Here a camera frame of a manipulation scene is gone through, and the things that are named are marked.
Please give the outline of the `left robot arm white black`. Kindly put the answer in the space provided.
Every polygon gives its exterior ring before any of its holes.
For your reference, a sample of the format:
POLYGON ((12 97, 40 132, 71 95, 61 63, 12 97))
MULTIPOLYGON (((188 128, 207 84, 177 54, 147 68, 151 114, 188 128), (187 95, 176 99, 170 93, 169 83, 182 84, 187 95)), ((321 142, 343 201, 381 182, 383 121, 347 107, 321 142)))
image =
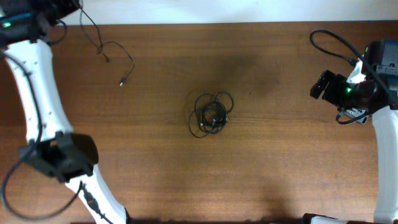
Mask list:
POLYGON ((128 223, 100 173, 93 139, 74 132, 53 74, 49 31, 81 9, 78 1, 1 2, 1 57, 16 81, 27 130, 19 162, 72 190, 96 223, 128 223))

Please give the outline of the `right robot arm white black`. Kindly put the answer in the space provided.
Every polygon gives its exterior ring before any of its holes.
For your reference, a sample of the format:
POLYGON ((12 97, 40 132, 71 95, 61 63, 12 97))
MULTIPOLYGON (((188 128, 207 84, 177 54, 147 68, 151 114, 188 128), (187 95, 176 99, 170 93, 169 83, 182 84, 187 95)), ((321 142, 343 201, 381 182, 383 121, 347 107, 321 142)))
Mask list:
POLYGON ((354 61, 349 77, 325 70, 310 96, 333 104, 347 124, 372 119, 376 133, 378 183, 374 222, 397 223, 397 42, 378 40, 354 61))

